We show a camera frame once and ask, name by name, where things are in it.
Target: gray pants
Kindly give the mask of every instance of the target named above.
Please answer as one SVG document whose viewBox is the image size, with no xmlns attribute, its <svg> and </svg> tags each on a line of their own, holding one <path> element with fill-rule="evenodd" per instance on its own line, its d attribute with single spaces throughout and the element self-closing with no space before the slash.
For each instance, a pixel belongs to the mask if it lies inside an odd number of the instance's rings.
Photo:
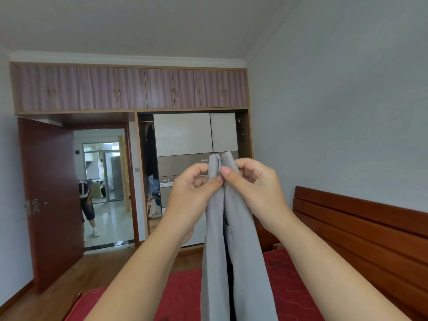
<svg viewBox="0 0 428 321">
<path fill-rule="evenodd" d="M 222 166 L 238 171 L 232 154 L 209 157 L 208 178 Z M 226 183 L 208 202 L 202 259 L 201 321 L 277 321 L 274 297 L 253 217 L 245 201 Z M 227 255 L 232 268 L 227 266 Z M 228 272 L 233 273 L 233 284 Z"/>
</svg>

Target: fingernail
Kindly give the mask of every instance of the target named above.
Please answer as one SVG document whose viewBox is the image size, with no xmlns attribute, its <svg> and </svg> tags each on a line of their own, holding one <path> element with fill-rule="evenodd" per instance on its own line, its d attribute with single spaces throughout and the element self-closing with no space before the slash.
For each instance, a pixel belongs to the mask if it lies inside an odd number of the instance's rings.
<svg viewBox="0 0 428 321">
<path fill-rule="evenodd" d="M 229 167 L 221 167 L 220 173 L 223 175 L 223 177 L 226 177 L 230 172 L 232 171 Z"/>
</svg>

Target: ceiling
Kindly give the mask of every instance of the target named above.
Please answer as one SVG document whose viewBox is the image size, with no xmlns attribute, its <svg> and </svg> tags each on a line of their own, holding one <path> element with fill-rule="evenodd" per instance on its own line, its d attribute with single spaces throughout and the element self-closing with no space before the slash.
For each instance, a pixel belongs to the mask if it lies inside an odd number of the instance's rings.
<svg viewBox="0 0 428 321">
<path fill-rule="evenodd" d="M 285 0 L 0 0 L 9 50 L 243 59 Z"/>
</svg>

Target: wooden headboard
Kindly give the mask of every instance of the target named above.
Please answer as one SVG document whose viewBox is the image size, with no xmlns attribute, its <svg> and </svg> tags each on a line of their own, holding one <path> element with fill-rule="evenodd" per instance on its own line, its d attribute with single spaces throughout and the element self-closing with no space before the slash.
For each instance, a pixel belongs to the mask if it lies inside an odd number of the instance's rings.
<svg viewBox="0 0 428 321">
<path fill-rule="evenodd" d="M 410 319 L 428 319 L 427 213 L 299 186 L 293 211 Z"/>
</svg>

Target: bed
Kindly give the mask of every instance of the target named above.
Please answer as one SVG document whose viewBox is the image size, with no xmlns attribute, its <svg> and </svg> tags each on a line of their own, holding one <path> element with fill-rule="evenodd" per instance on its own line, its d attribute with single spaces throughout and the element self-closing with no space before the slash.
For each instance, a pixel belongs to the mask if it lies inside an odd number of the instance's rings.
<svg viewBox="0 0 428 321">
<path fill-rule="evenodd" d="M 427 213 L 303 187 L 293 211 L 410 319 L 427 320 Z M 263 256 L 279 320 L 323 320 L 287 251 Z M 171 274 L 155 320 L 199 321 L 200 287 L 201 269 Z M 84 294 L 64 320 L 83 321 L 104 290 Z"/>
</svg>

